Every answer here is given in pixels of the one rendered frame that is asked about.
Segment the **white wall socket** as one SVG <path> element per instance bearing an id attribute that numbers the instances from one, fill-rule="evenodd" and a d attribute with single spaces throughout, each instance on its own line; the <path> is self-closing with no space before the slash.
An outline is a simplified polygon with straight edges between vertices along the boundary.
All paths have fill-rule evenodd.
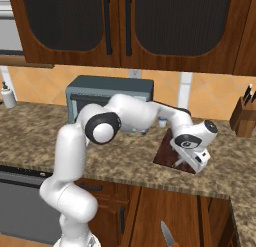
<path id="1" fill-rule="evenodd" d="M 129 70 L 129 77 L 140 79 L 142 77 L 142 70 L 141 69 L 130 69 Z"/>

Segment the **grey-blue toaster oven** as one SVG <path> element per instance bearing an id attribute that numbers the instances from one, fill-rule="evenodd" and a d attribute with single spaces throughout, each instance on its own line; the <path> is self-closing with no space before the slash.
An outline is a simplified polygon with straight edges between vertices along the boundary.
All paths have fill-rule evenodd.
<path id="1" fill-rule="evenodd" d="M 68 122 L 76 122 L 80 111 L 88 104 L 105 106 L 115 94 L 125 94 L 143 101 L 152 101 L 154 81 L 79 75 L 66 88 Z"/>

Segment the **small wooden base cupboard door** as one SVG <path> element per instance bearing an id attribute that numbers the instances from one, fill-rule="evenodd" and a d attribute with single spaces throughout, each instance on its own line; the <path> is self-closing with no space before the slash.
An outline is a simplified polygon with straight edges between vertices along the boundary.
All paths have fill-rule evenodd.
<path id="1" fill-rule="evenodd" d="M 89 227 L 102 247 L 120 247 L 123 235 L 120 230 L 120 207 L 125 207 L 125 224 L 129 211 L 128 201 L 98 198 L 98 211 Z"/>

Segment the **white soap dispenser bottle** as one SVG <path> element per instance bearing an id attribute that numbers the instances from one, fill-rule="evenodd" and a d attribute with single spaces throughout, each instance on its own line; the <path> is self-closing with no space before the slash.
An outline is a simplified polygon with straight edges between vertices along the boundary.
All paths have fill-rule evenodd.
<path id="1" fill-rule="evenodd" d="M 6 108 L 14 108 L 16 106 L 16 99 L 13 91 L 6 85 L 5 82 L 2 82 L 2 98 Z"/>

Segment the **wooden hood trim board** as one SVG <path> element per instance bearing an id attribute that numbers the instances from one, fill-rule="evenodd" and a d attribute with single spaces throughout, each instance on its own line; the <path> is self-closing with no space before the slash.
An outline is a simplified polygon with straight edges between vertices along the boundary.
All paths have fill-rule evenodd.
<path id="1" fill-rule="evenodd" d="M 16 66 L 16 67 L 33 67 L 33 68 L 48 68 L 52 69 L 52 64 L 29 63 L 24 56 L 19 55 L 0 55 L 0 65 Z"/>

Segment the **wooden glass-front cupboard door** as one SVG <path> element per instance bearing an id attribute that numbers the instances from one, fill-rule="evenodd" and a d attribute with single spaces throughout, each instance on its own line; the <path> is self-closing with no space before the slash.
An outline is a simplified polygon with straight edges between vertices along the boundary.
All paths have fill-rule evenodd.
<path id="1" fill-rule="evenodd" d="M 133 69 L 231 74 L 251 0 L 132 0 L 126 55 L 125 0 L 119 0 L 121 65 Z"/>
<path id="2" fill-rule="evenodd" d="M 119 67 L 119 1 L 110 0 L 112 55 L 103 0 L 10 0 L 29 63 Z"/>

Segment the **wooden drawer front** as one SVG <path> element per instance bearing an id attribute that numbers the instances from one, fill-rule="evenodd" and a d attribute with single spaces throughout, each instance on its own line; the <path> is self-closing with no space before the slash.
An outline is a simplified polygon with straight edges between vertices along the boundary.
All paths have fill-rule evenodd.
<path id="1" fill-rule="evenodd" d="M 118 201 L 128 201 L 131 198 L 133 188 L 127 184 L 108 182 L 96 179 L 81 178 L 75 182 L 76 185 L 102 185 L 102 191 L 89 191 L 95 196 L 110 198 Z"/>

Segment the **brown wooden knife block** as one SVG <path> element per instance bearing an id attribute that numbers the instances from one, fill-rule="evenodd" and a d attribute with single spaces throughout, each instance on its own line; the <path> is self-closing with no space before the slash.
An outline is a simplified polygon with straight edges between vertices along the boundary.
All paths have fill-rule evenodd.
<path id="1" fill-rule="evenodd" d="M 229 123 L 237 137 L 251 138 L 256 127 L 256 101 L 245 104 L 240 97 Z"/>

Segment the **grey dishwasher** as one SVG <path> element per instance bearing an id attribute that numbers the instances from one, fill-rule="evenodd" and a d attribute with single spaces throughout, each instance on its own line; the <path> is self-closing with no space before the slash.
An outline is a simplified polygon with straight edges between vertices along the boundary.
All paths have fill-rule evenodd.
<path id="1" fill-rule="evenodd" d="M 0 232 L 54 245 L 61 237 L 60 213 L 39 188 L 51 173 L 0 165 Z"/>

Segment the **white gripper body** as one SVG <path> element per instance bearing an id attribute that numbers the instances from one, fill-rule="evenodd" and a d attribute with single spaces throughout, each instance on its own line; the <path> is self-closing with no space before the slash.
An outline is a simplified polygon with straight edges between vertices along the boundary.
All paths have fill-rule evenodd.
<path id="1" fill-rule="evenodd" d="M 179 159 L 183 158 L 183 163 L 187 163 L 196 173 L 199 173 L 204 169 L 205 152 L 196 152 L 193 149 L 181 148 L 180 146 L 176 145 L 173 140 L 170 141 L 170 145 L 178 153 Z"/>

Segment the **dark brown cutting board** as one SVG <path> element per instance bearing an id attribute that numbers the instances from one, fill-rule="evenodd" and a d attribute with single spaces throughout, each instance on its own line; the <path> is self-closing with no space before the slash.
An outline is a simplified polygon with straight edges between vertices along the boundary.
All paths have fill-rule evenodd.
<path id="1" fill-rule="evenodd" d="M 172 139 L 172 131 L 168 129 L 153 160 L 155 164 L 175 168 L 183 172 L 194 174 L 195 171 L 186 162 L 174 167 L 173 164 L 179 160 L 178 153 L 172 149 L 170 141 Z"/>

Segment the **plain wooden cupboard panel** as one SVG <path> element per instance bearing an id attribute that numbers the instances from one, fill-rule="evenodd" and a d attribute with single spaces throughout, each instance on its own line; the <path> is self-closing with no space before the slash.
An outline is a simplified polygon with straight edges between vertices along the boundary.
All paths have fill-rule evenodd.
<path id="1" fill-rule="evenodd" d="M 256 0 L 251 0 L 233 74 L 256 77 Z"/>

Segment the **grey range hood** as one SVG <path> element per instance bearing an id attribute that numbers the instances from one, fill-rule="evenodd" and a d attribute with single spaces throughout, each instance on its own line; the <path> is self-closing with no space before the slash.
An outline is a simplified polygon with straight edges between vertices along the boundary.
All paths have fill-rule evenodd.
<path id="1" fill-rule="evenodd" d="M 23 55 L 10 0 L 0 0 L 0 55 Z"/>

